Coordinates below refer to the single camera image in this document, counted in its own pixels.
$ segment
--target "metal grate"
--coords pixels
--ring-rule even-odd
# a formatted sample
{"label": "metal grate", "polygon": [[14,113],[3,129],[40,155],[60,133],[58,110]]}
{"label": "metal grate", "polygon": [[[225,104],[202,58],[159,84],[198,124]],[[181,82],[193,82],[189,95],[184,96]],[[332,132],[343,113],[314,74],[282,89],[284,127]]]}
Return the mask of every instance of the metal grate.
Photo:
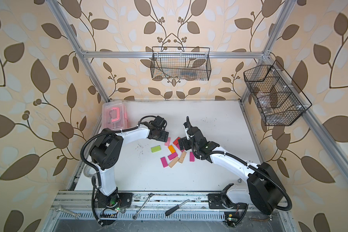
{"label": "metal grate", "polygon": [[286,84],[277,70],[279,68],[275,63],[259,65],[246,70],[244,79],[264,124],[289,126],[312,104],[301,103],[291,90],[296,88],[300,93],[302,91],[299,86],[294,81],[292,84]]}
{"label": "metal grate", "polygon": [[212,71],[209,51],[200,47],[152,47],[152,79],[208,81]]}
{"label": "metal grate", "polygon": [[[95,220],[92,211],[73,211],[81,213],[79,220]],[[133,220],[133,215],[136,211],[126,211],[125,213],[118,213],[117,218],[101,218],[107,220]],[[61,212],[59,219],[75,219],[74,216]],[[180,211],[174,212],[169,216],[165,216],[164,211],[142,211],[138,214],[136,220],[202,220],[202,221],[224,221],[223,212],[194,212],[194,211]]]}

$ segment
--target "black screwdriver handle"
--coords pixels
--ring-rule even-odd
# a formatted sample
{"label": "black screwdriver handle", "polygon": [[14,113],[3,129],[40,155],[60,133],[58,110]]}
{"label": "black screwdriver handle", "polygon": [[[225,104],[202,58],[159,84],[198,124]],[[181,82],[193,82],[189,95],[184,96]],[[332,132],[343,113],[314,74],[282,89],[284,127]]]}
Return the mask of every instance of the black screwdriver handle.
{"label": "black screwdriver handle", "polygon": [[166,211],[165,212],[165,216],[169,216],[170,214],[174,213],[174,211],[176,211],[177,209],[179,209],[179,205],[176,205],[173,208],[171,208],[168,211]]}

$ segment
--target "ratchet wrench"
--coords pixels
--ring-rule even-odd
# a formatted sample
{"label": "ratchet wrench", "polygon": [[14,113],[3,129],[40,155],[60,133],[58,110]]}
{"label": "ratchet wrench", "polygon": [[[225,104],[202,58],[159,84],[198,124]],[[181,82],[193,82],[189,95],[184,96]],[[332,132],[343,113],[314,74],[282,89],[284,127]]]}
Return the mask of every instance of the ratchet wrench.
{"label": "ratchet wrench", "polygon": [[146,201],[143,203],[143,205],[139,208],[139,210],[136,212],[136,214],[133,215],[133,220],[137,219],[138,214],[142,211],[143,207],[147,204],[149,199],[153,196],[153,193],[150,193],[146,199]]}

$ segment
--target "wallpaper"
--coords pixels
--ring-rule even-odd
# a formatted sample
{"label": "wallpaper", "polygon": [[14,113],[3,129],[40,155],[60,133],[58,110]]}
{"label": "wallpaper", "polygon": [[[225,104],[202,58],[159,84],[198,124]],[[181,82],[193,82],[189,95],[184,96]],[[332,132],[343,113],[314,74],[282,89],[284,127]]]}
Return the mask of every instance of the wallpaper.
{"label": "wallpaper", "polygon": [[[92,62],[107,95],[125,100],[225,100],[239,99],[246,85],[242,73],[253,59],[210,59],[209,81],[151,78],[149,59],[95,58]],[[89,92],[95,93],[90,86]]]}
{"label": "wallpaper", "polygon": [[282,0],[59,0],[84,50],[260,52]]}
{"label": "wallpaper", "polygon": [[101,114],[43,3],[0,0],[0,231],[41,228]]}
{"label": "wallpaper", "polygon": [[[348,155],[348,0],[298,0],[271,54]],[[300,230],[348,231],[348,184],[305,121],[266,127],[252,98],[246,110]]]}
{"label": "wallpaper", "polygon": [[296,5],[272,58],[313,103],[312,109],[348,156],[348,0]]}

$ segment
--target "green wooden block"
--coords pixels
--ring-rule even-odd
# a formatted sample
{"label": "green wooden block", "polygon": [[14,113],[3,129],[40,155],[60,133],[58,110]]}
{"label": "green wooden block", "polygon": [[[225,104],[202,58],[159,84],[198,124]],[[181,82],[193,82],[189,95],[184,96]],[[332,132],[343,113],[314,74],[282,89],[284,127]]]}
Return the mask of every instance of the green wooden block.
{"label": "green wooden block", "polygon": [[155,146],[155,147],[151,147],[151,151],[152,151],[152,152],[161,151],[160,145]]}

